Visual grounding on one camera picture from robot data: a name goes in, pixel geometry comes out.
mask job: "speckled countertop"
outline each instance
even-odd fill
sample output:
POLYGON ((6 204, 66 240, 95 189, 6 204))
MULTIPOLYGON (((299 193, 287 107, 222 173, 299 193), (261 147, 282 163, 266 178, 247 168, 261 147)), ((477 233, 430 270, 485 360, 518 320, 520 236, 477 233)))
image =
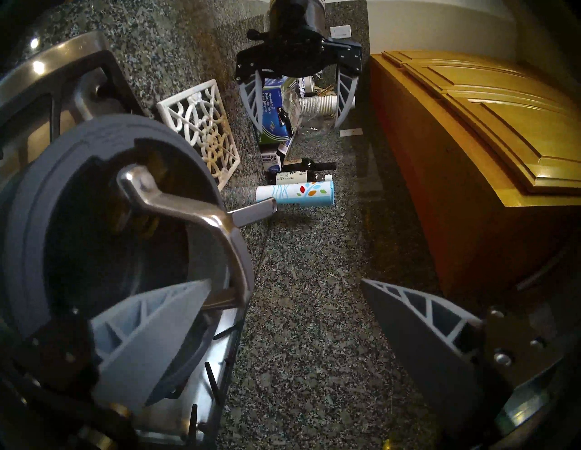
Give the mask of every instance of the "speckled countertop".
MULTIPOLYGON (((250 119, 234 81, 236 54, 250 46, 249 28, 262 28, 256 0, 77 0, 52 8, 32 24, 12 58, 11 69, 35 53, 71 37, 101 30, 133 93, 153 117, 155 104, 215 78, 234 133, 241 163, 223 189, 234 209, 254 202, 252 187, 264 184, 262 164, 250 119), (29 43, 39 39, 34 50, 29 43)), ((266 239, 267 223, 242 229, 255 267, 266 239)))
MULTIPOLYGON (((242 164, 223 190, 229 208, 253 201, 264 182, 250 120, 232 80, 235 54, 262 26, 267 4, 221 0, 80 0, 44 14, 15 49, 38 50, 101 29, 142 104, 216 78, 242 164)), ((369 54, 365 0, 327 5, 327 25, 352 24, 369 54)), ((419 220, 397 164, 364 100, 343 128, 363 136, 297 138, 293 157, 337 161, 336 204, 281 208, 246 227, 257 283, 236 359, 218 447, 223 449, 429 448, 426 407, 365 303, 361 277, 438 294, 419 220)))
POLYGON ((438 294, 419 220, 370 108, 297 138, 293 157, 337 161, 336 204, 273 220, 229 389, 219 448, 430 448, 436 418, 389 348, 361 277, 438 294))

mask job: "metal bracket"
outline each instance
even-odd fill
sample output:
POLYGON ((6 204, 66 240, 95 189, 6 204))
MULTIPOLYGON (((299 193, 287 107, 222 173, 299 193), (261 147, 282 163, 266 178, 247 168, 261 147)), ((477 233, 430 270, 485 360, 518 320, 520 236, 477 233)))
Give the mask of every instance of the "metal bracket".
POLYGON ((254 289, 254 269, 239 227, 275 213, 277 202, 274 198, 227 213, 210 203, 163 193, 147 168, 140 165, 131 165, 121 170, 117 183, 134 206, 207 228, 224 247, 235 288, 235 291, 226 290, 224 295, 211 300, 215 303, 214 309, 246 305, 254 289))
POLYGON ((398 360, 464 447, 497 440, 494 420, 514 390, 561 359, 526 319, 491 310, 482 321, 424 292, 365 279, 361 288, 398 360))

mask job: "white wall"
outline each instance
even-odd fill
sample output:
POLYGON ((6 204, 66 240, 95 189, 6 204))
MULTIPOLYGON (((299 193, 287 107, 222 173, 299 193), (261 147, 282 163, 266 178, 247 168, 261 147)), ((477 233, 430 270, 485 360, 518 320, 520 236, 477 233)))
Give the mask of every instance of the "white wall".
POLYGON ((581 84, 571 73, 567 57, 522 0, 505 0, 517 21, 517 59, 548 74, 565 90, 581 99, 581 84))
POLYGON ((501 0, 367 0, 371 53, 445 50, 515 60, 517 26, 501 0))

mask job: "box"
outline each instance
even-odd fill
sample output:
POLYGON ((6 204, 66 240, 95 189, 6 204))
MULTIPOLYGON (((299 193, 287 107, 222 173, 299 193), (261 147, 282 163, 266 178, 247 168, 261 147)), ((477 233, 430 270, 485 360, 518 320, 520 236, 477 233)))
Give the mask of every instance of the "box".
POLYGON ((267 78, 262 90, 262 133, 256 131, 259 145, 290 140, 300 120, 299 98, 304 96, 304 80, 267 78))
POLYGON ((265 172, 276 174, 281 171, 281 157, 276 149, 261 150, 262 167, 265 172))

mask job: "wall outlet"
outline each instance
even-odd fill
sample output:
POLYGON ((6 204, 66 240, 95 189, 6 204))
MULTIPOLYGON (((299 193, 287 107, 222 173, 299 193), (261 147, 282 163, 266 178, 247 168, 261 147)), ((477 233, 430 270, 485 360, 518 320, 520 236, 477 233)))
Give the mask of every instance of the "wall outlet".
POLYGON ((331 37, 333 39, 350 38, 351 25, 341 25, 340 27, 331 27, 331 37))

